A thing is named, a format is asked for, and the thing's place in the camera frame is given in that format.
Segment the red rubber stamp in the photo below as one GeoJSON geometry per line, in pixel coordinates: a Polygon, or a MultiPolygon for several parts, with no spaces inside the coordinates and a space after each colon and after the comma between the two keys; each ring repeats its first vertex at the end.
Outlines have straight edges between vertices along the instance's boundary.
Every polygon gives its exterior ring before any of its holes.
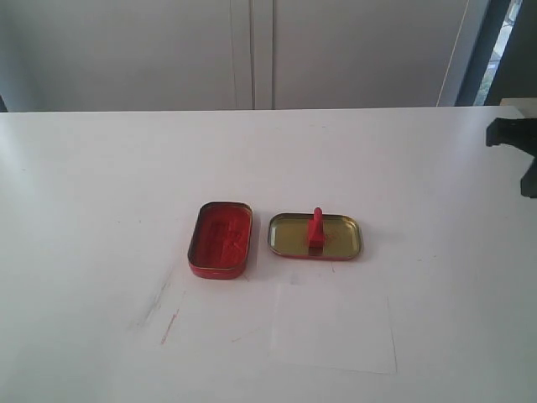
{"type": "Polygon", "coordinates": [[[308,247],[322,249],[325,244],[323,212],[320,207],[316,207],[313,216],[308,222],[308,247]]]}

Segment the grey cabinet doors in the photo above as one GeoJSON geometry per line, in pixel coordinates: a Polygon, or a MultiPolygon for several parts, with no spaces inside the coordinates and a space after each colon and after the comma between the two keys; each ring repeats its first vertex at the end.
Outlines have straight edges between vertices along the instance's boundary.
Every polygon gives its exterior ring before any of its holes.
{"type": "Polygon", "coordinates": [[[4,1],[11,112],[439,107],[485,1],[4,1]]]}

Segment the white paper sheet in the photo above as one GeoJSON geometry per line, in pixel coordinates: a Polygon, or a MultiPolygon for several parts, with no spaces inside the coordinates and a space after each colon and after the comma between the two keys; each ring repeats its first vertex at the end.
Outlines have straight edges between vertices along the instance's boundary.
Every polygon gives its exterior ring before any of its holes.
{"type": "Polygon", "coordinates": [[[388,297],[364,286],[280,285],[270,356],[285,364],[395,374],[388,297]]]}

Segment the dark window frame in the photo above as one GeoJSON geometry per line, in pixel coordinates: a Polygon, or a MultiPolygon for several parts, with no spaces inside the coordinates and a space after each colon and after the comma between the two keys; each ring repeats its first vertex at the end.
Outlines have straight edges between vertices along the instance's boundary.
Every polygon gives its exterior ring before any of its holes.
{"type": "Polygon", "coordinates": [[[536,97],[536,2],[490,1],[455,105],[536,97]]]}

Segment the red ink pad tin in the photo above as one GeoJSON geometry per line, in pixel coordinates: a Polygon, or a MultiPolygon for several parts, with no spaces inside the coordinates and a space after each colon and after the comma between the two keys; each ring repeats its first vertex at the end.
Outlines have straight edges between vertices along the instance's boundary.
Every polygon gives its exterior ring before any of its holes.
{"type": "Polygon", "coordinates": [[[188,249],[192,273],[208,280],[233,280],[247,267],[253,211],[245,203],[211,201],[196,219],[188,249]]]}

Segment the gold tin lid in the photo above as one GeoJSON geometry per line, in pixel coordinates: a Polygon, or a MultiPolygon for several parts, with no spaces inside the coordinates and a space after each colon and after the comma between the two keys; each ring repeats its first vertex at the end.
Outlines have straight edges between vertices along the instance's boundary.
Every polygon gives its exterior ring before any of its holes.
{"type": "Polygon", "coordinates": [[[348,216],[322,214],[324,243],[311,246],[310,222],[314,213],[286,212],[275,215],[268,225],[268,245],[273,253],[295,259],[344,261],[362,252],[362,235],[357,222],[348,216]]]}

